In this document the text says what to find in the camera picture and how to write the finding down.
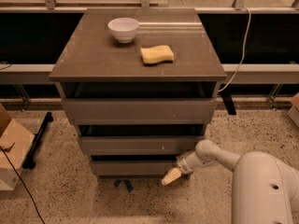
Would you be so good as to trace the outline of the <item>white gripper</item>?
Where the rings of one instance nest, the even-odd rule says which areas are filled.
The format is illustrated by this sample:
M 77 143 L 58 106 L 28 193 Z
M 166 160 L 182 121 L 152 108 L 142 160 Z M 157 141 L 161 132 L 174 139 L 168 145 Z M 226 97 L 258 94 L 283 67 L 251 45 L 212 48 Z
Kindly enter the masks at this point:
M 194 152 L 186 152 L 177 156 L 177 167 L 171 168 L 162 179 L 164 186 L 172 183 L 183 174 L 191 174 L 196 166 L 196 154 Z

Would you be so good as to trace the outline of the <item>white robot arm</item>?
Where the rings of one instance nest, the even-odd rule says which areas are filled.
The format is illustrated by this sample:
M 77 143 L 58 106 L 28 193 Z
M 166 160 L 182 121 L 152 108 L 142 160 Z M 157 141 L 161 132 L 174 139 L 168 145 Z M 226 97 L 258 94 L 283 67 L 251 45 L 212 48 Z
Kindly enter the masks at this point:
M 216 163 L 233 173 L 232 224 L 293 224 L 292 215 L 299 212 L 299 171 L 264 152 L 237 155 L 204 139 L 177 157 L 162 184 Z

